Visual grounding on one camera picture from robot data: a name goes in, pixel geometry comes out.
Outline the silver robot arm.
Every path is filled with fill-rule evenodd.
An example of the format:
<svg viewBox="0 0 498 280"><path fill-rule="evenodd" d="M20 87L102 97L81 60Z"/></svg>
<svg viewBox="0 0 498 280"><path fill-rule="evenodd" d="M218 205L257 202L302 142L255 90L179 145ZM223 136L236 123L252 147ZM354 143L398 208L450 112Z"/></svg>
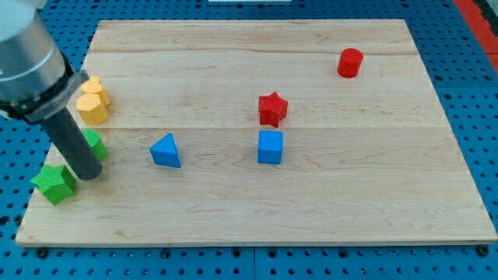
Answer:
<svg viewBox="0 0 498 280"><path fill-rule="evenodd" d="M37 9L1 0L1 114L36 124L65 109L89 79L73 70Z"/></svg>

